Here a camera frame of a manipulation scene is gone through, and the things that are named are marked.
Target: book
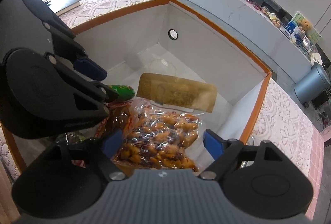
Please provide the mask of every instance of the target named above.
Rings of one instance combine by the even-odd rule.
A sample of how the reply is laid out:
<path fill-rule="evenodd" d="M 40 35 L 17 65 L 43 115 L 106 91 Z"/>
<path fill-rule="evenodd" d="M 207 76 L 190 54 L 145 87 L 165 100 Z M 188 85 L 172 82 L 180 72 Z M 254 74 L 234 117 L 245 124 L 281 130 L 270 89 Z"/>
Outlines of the book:
<path fill-rule="evenodd" d="M 80 0 L 48 0 L 48 7 L 58 16 L 80 6 Z"/>

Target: plastic bag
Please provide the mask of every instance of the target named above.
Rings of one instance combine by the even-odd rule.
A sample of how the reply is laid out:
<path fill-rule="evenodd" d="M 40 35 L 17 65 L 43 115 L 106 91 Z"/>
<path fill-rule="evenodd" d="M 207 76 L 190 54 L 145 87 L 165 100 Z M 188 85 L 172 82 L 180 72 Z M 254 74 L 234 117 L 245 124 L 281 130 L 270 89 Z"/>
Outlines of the plastic bag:
<path fill-rule="evenodd" d="M 136 99 L 130 113 L 123 145 L 113 158 L 116 164 L 198 171 L 185 154 L 185 149 L 198 138 L 201 120 L 197 116 L 160 110 L 142 98 Z"/>

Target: metal screw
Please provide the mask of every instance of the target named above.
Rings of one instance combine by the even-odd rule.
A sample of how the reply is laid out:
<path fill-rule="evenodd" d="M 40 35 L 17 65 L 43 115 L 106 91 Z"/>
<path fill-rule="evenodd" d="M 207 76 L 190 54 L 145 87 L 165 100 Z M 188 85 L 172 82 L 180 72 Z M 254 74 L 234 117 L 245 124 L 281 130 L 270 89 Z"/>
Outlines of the metal screw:
<path fill-rule="evenodd" d="M 216 178 L 216 174 L 212 171 L 204 171 L 200 174 L 200 177 L 204 180 L 213 180 Z"/>
<path fill-rule="evenodd" d="M 122 173 L 122 172 L 113 172 L 113 173 L 111 173 L 109 175 L 109 178 L 111 180 L 117 180 L 117 181 L 119 181 L 119 180 L 123 180 L 125 178 L 125 174 Z"/>
<path fill-rule="evenodd" d="M 109 109 L 107 107 L 104 107 L 104 111 L 109 114 Z"/>
<path fill-rule="evenodd" d="M 49 61 L 50 61 L 52 64 L 56 64 L 56 63 L 57 63 L 56 59 L 55 59 L 54 56 L 52 56 L 52 55 L 49 55 L 49 56 L 48 56 L 48 59 L 49 59 Z"/>
<path fill-rule="evenodd" d="M 44 26 L 46 27 L 46 29 L 50 30 L 51 26 L 49 26 L 49 24 L 47 22 L 44 22 Z"/>

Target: tile floor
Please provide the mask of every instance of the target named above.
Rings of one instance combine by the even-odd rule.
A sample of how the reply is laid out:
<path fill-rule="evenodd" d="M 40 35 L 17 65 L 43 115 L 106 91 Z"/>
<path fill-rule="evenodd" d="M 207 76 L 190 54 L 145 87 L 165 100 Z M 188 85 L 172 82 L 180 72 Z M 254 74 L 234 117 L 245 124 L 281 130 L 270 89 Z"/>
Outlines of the tile floor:
<path fill-rule="evenodd" d="M 260 48 L 258 48 L 254 43 L 248 40 L 241 33 L 237 32 L 234 28 L 218 19 L 216 16 L 212 15 L 208 11 L 200 8 L 199 6 L 187 1 L 180 0 L 186 5 L 192 7 L 193 9 L 200 12 L 202 15 L 209 18 L 211 21 L 218 24 L 221 28 L 226 30 L 236 39 L 238 39 L 241 43 L 243 43 L 247 48 L 249 48 L 252 52 L 254 52 L 260 59 L 262 59 L 276 74 L 277 83 L 285 90 L 285 92 L 294 100 L 294 102 L 299 105 L 299 107 L 304 111 L 307 117 L 312 121 L 313 125 L 317 128 L 318 131 L 322 131 L 322 122 L 319 120 L 319 117 L 312 107 L 312 104 L 309 108 L 305 108 L 297 99 L 294 93 L 294 82 L 293 80 L 268 56 L 266 55 Z M 324 153 L 324 167 L 322 174 L 322 185 L 320 188 L 319 198 L 317 201 L 317 207 L 313 219 L 313 223 L 316 224 L 327 224 L 331 223 L 331 213 L 329 214 L 329 206 L 331 199 L 331 146 L 325 149 Z"/>

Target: trash can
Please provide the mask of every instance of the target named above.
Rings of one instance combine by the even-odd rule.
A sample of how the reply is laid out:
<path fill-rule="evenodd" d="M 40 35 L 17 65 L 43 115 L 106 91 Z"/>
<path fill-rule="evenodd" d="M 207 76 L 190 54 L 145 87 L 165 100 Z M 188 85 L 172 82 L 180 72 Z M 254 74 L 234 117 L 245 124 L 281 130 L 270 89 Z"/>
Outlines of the trash can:
<path fill-rule="evenodd" d="M 294 91 L 299 101 L 307 106 L 308 102 L 330 85 L 330 79 L 323 67 L 314 63 L 312 70 L 294 85 Z"/>

